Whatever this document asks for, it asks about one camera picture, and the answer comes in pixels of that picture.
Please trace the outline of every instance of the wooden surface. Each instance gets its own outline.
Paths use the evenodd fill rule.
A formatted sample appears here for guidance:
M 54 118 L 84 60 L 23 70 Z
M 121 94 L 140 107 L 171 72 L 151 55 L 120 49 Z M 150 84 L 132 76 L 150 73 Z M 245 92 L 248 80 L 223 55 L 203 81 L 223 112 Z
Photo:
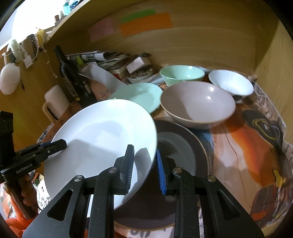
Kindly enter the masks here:
M 13 141 L 16 150 L 35 144 L 39 136 L 50 124 L 42 111 L 45 93 L 54 85 L 60 84 L 53 77 L 44 52 L 38 54 L 37 61 L 28 69 L 21 61 L 17 65 L 21 69 L 21 84 L 11 95 L 0 92 L 0 111 L 13 113 L 14 133 Z M 3 57 L 0 58 L 0 69 L 4 66 Z
M 84 0 L 58 24 L 48 39 L 61 39 L 68 34 L 79 32 L 108 14 L 139 1 L 142 0 Z
M 149 8 L 154 8 L 156 13 L 170 13 L 174 28 L 123 37 L 119 19 Z M 84 15 L 88 14 L 83 8 L 79 11 L 79 15 L 82 12 Z M 153 55 L 150 60 L 156 66 L 167 63 L 190 64 L 246 73 L 254 71 L 256 16 L 250 1 L 148 0 L 109 16 L 115 29 L 113 35 L 90 42 L 86 21 L 85 28 L 78 33 L 62 37 L 55 35 L 46 47 L 53 49 L 60 44 L 66 54 L 90 50 L 115 50 L 132 54 L 147 52 Z
M 2 57 L 2 53 L 6 52 L 7 46 L 8 45 L 6 45 L 4 48 L 0 49 L 0 58 Z
M 285 139 L 293 143 L 293 41 L 269 7 L 264 6 L 258 16 L 257 82 L 286 123 Z

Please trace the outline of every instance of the bottle label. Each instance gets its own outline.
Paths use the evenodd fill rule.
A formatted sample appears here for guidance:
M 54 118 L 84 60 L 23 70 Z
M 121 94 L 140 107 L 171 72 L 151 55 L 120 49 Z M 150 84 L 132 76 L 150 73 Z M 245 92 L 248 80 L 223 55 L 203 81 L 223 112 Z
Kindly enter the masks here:
M 80 101 L 80 98 L 79 98 L 77 92 L 75 91 L 74 87 L 72 86 L 71 82 L 66 77 L 66 75 L 64 75 L 64 80 L 65 80 L 66 87 L 67 87 L 68 91 L 70 92 L 70 94 L 72 96 L 74 96 L 77 101 Z

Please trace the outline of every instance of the screw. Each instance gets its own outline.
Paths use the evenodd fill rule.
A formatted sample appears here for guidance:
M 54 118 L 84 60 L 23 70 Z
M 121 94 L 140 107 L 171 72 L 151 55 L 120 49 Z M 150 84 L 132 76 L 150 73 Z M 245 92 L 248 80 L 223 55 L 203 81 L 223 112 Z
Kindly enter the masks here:
M 208 181 L 210 181 L 210 182 L 215 182 L 215 181 L 216 181 L 216 177 L 215 177 L 215 176 L 212 176 L 212 175 L 209 175 L 209 176 L 207 177 L 207 179 L 208 179 Z
M 82 177 L 81 175 L 76 175 L 76 176 L 74 177 L 74 181 L 75 181 L 75 182 L 80 182 L 81 180 L 83 180 L 83 177 Z
M 176 168 L 173 169 L 173 171 L 174 171 L 174 173 L 179 174 L 179 173 L 182 172 L 182 169 L 179 168 L 179 167 L 176 167 Z
M 117 168 L 116 167 L 111 167 L 111 168 L 109 168 L 109 172 L 110 173 L 116 173 L 117 172 Z

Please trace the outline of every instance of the wine bottle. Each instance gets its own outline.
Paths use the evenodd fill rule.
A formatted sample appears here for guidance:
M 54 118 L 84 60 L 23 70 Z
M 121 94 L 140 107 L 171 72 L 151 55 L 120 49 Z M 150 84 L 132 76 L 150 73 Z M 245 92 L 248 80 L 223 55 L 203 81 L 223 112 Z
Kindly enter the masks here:
M 60 74 L 64 78 L 71 95 L 80 103 L 82 108 L 96 103 L 95 95 L 87 85 L 86 80 L 79 75 L 77 66 L 66 58 L 59 45 L 54 48 L 54 52 L 61 64 Z

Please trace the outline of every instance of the mug handle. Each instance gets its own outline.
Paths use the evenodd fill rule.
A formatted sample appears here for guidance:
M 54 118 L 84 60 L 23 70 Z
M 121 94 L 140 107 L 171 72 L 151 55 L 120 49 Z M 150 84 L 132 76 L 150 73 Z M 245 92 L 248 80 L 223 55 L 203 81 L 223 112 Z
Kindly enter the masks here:
M 45 102 L 43 104 L 43 112 L 45 113 L 45 115 L 48 117 L 48 119 L 52 122 L 52 123 L 56 123 L 55 118 L 52 116 L 52 114 L 49 112 L 48 107 L 50 107 L 50 104 L 48 102 Z

